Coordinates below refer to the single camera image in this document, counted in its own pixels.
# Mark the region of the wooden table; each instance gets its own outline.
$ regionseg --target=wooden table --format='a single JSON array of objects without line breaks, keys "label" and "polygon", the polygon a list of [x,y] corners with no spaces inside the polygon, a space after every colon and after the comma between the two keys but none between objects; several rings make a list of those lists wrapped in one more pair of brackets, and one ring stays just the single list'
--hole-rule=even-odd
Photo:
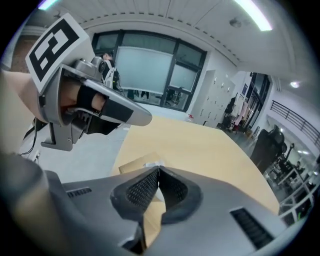
[{"label": "wooden table", "polygon": [[154,116],[147,126],[130,127],[113,174],[120,173],[120,166],[152,152],[163,156],[172,165],[169,167],[230,183],[278,214],[278,200],[263,175],[221,130]]}]

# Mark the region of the black chair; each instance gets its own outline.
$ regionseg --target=black chair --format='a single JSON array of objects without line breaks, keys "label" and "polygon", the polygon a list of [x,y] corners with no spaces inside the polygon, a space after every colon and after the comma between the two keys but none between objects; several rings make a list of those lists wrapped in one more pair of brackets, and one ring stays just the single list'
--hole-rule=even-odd
[{"label": "black chair", "polygon": [[260,132],[250,159],[263,174],[284,149],[287,149],[285,136],[275,125],[270,132],[265,129]]}]

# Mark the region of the white ceiling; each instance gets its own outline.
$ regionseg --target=white ceiling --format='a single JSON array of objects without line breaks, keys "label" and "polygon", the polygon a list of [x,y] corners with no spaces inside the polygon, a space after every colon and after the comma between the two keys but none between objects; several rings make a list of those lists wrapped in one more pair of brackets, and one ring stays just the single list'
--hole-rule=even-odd
[{"label": "white ceiling", "polygon": [[[285,81],[303,81],[310,92],[319,88],[319,71],[302,33],[272,0],[253,0],[273,30],[260,31],[234,0],[60,0],[46,13],[36,11],[30,25],[49,26],[54,16],[70,13],[84,29],[110,31],[135,28],[200,42],[215,48],[240,71],[258,72]],[[230,25],[236,18],[241,27]]]}]

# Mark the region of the locker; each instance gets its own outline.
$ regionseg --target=locker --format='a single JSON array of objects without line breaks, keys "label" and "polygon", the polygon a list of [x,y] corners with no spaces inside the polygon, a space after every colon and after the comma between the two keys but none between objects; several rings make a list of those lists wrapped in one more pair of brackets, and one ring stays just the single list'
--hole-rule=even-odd
[{"label": "locker", "polygon": [[203,125],[206,122],[206,126],[215,128],[223,118],[234,88],[225,73],[208,70],[191,111],[194,123]]}]

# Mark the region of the ceiling light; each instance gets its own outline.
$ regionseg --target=ceiling light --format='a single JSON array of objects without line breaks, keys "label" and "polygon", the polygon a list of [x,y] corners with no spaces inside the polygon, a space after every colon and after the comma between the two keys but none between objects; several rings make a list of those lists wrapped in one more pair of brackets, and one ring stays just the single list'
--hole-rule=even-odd
[{"label": "ceiling light", "polygon": [[290,85],[291,85],[293,88],[298,88],[298,87],[299,87],[299,83],[298,83],[298,82],[291,82]]},{"label": "ceiling light", "polygon": [[253,19],[261,31],[270,31],[272,27],[269,21],[252,0],[234,0],[236,1]]},{"label": "ceiling light", "polygon": [[50,6],[52,6],[58,0],[43,0],[39,5],[38,9],[47,10]]}]

